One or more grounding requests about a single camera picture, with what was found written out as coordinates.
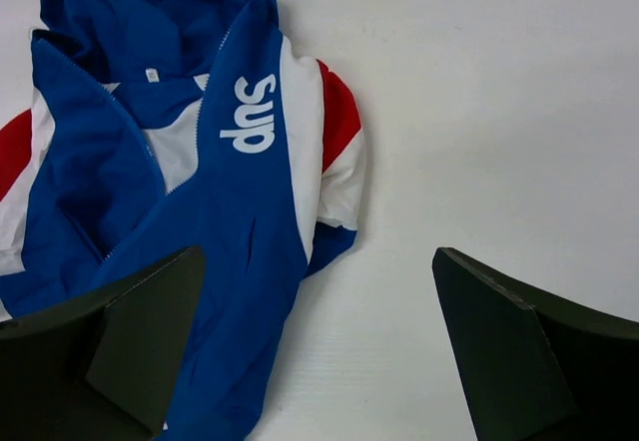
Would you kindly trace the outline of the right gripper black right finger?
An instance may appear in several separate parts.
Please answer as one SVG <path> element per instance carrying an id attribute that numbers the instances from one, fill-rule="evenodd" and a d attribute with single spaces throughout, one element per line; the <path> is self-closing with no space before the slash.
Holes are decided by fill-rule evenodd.
<path id="1" fill-rule="evenodd" d="M 432 272 L 478 439 L 637 439 L 637 322 L 451 247 Z"/>

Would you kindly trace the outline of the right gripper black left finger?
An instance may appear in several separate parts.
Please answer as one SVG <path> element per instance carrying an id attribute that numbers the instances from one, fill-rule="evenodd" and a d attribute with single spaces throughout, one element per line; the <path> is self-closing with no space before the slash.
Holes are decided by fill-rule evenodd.
<path id="1" fill-rule="evenodd" d="M 206 259 L 181 249 L 1 324 L 4 440 L 152 440 L 165 424 Z"/>

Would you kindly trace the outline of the blue white red jacket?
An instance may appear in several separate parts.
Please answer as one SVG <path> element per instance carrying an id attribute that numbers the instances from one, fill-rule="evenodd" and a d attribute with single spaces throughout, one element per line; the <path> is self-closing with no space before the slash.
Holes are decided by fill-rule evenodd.
<path id="1" fill-rule="evenodd" d="M 348 250 L 359 113 L 277 0 L 40 0 L 33 102 L 1 131 L 1 313 L 180 248 L 206 258 L 164 440 L 258 423 L 301 282 Z"/>

